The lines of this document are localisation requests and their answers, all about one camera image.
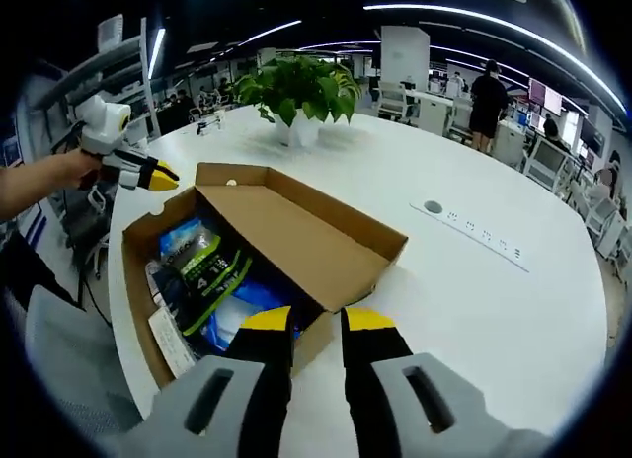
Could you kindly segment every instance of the table surface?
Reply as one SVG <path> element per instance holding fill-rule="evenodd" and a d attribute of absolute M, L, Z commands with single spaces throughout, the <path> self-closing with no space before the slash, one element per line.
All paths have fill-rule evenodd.
<path fill-rule="evenodd" d="M 193 183 L 199 161 L 268 165 L 407 234 L 397 265 L 361 304 L 391 317 L 412 351 L 433 354 L 482 390 L 489 413 L 508 426 L 554 433 L 601 371 L 605 299 L 581 218 L 490 157 L 362 114 L 351 126 L 325 124 L 312 148 L 288 150 L 252 107 L 226 113 L 221 131 L 196 136 L 192 124 L 167 134 L 150 153 L 180 174 L 179 190 Z M 112 221 L 112 321 L 145 417 L 158 388 L 131 319 L 120 245 L 130 222 L 160 212 L 174 194 L 119 189 Z M 529 272 L 411 206 L 429 199 L 519 243 Z M 293 379 L 281 456 L 357 455 L 334 318 L 335 340 Z"/>
<path fill-rule="evenodd" d="M 424 91 L 418 90 L 406 90 L 406 94 L 408 96 L 412 96 L 413 98 L 424 98 L 426 100 L 434 101 L 442 105 L 447 105 L 449 107 L 454 106 L 454 101 L 450 98 L 446 98 L 445 96 L 434 95 L 432 93 L 426 93 Z"/>

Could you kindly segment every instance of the shelf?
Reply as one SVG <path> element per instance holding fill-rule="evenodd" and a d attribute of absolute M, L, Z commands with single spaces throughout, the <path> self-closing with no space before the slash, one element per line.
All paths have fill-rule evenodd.
<path fill-rule="evenodd" d="M 142 64 L 140 62 L 134 63 L 133 65 L 129 65 L 128 67 L 123 68 L 123 70 L 120 70 L 117 73 L 114 73 L 113 75 L 110 75 L 109 77 L 104 78 L 103 80 L 101 80 L 100 82 L 98 82 L 91 88 L 85 89 L 80 92 L 79 91 L 75 92 L 74 94 L 68 97 L 68 104 L 70 106 L 77 106 L 80 103 L 83 103 L 84 101 L 86 101 L 91 96 L 96 95 L 101 90 L 111 88 L 112 86 L 122 85 L 123 83 L 132 79 L 134 75 L 139 75 L 140 77 L 142 77 Z"/>
<path fill-rule="evenodd" d="M 122 41 L 114 48 L 97 53 L 87 59 L 79 66 L 73 68 L 66 76 L 52 87 L 52 89 L 37 100 L 33 105 L 33 110 L 46 110 L 56 101 L 77 88 L 82 82 L 90 79 L 99 71 L 102 71 L 113 64 L 134 56 L 140 52 L 140 36 Z"/>

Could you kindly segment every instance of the white pillar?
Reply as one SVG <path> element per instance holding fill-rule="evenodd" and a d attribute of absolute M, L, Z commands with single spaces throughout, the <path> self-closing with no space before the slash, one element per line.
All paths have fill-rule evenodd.
<path fill-rule="evenodd" d="M 262 48 L 257 52 L 257 67 L 261 68 L 274 58 L 277 58 L 276 48 Z"/>
<path fill-rule="evenodd" d="M 612 119 L 602 108 L 597 105 L 589 105 L 589 121 L 594 128 L 603 136 L 603 148 L 601 156 L 594 157 L 593 170 L 603 168 L 610 154 L 610 136 L 612 135 Z"/>
<path fill-rule="evenodd" d="M 431 38 L 417 27 L 382 26 L 382 77 L 388 83 L 412 81 L 428 88 Z"/>
<path fill-rule="evenodd" d="M 364 55 L 352 54 L 352 62 L 354 63 L 354 78 L 364 76 Z"/>

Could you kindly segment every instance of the cardboard box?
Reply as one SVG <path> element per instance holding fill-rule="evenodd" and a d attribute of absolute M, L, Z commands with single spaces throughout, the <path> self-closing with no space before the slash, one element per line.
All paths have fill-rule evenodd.
<path fill-rule="evenodd" d="M 127 296 L 145 360 L 164 387 L 173 374 L 149 327 L 157 310 L 145 265 L 158 259 L 160 235 L 197 210 L 241 236 L 258 256 L 305 293 L 298 305 L 305 328 L 294 367 L 312 360 L 331 340 L 330 314 L 368 295 L 408 238 L 365 214 L 268 167 L 197 165 L 196 184 L 124 232 Z"/>

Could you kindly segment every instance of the power strip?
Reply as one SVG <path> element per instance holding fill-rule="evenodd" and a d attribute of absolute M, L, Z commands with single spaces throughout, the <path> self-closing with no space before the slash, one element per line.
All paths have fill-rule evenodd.
<path fill-rule="evenodd" d="M 529 272 L 524 249 L 518 244 L 511 242 L 504 235 L 493 233 L 491 229 L 485 228 L 485 223 L 480 223 L 478 220 L 460 213 L 456 209 L 446 209 L 435 201 L 411 202 L 410 204 L 411 207 L 420 213 L 424 213 L 448 228 L 464 234 L 481 246 L 504 257 L 525 272 Z"/>

